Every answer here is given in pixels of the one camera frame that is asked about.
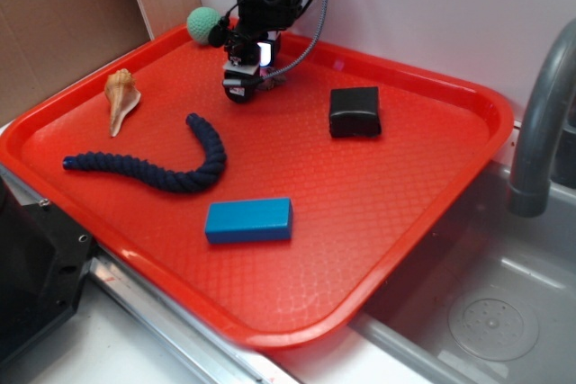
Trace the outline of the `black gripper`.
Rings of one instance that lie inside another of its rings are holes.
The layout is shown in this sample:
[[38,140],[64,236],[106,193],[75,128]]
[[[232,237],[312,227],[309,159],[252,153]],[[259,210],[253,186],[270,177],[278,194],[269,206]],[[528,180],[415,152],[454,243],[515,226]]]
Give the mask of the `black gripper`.
[[224,43],[228,56],[258,58],[259,66],[272,66],[281,32],[303,14],[303,0],[237,0],[234,7],[238,21]]

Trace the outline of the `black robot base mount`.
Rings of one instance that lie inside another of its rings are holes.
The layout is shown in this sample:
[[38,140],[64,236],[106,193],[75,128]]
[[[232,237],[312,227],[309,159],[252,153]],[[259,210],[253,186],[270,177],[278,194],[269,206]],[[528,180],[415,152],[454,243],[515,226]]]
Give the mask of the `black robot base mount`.
[[77,312],[93,236],[55,204],[16,200],[1,182],[1,366]]

